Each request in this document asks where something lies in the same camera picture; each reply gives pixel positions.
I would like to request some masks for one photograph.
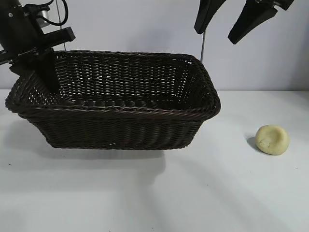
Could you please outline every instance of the wicker basket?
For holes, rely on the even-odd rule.
[[[189,145],[220,111],[204,66],[182,54],[60,51],[60,93],[21,76],[6,107],[53,147],[165,150]]]

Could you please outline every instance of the yellow ball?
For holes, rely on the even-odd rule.
[[[281,155],[290,145],[288,133],[280,126],[266,125],[261,127],[255,136],[256,146],[270,155]]]

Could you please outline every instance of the white surface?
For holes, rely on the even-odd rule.
[[[32,0],[44,3],[47,0]],[[199,58],[199,0],[68,0],[76,40],[68,49],[187,53]],[[211,21],[204,64],[217,89],[309,90],[309,1],[296,0],[237,45],[227,38],[245,0],[226,1]],[[63,6],[59,3],[63,17]],[[56,9],[50,16],[57,20]],[[16,76],[0,67],[0,88]]]
[[[0,231],[307,232],[309,93],[219,95],[191,145],[164,152],[53,149],[2,103]],[[265,124],[289,132],[283,155],[251,147]]]

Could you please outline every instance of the robotic arm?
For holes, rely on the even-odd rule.
[[[200,0],[200,6],[195,23],[195,30],[202,34],[218,9],[226,0]],[[229,40],[237,44],[246,34],[261,23],[274,17],[279,6],[285,11],[291,6],[294,0],[246,0],[246,4],[239,16],[236,24],[233,26]]]
[[[11,71],[23,75],[25,72],[35,71],[45,82],[51,92],[57,92],[59,83],[56,77],[53,46],[70,42],[75,39],[71,28],[60,29],[44,34],[42,27],[52,24],[62,26],[68,20],[68,6],[62,0],[66,9],[63,22],[54,23],[44,15],[53,3],[24,7],[19,0],[0,1],[0,65],[11,63]]]

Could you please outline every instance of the metal rod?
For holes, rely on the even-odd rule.
[[[57,12],[58,12],[59,23],[61,23],[58,0],[56,0],[56,6],[57,6]],[[64,50],[66,51],[66,50],[67,50],[66,43],[63,43],[63,46],[64,46]]]
[[[203,62],[203,58],[204,58],[205,38],[206,38],[206,30],[203,33],[203,43],[202,43],[202,51],[201,51],[201,62]]]

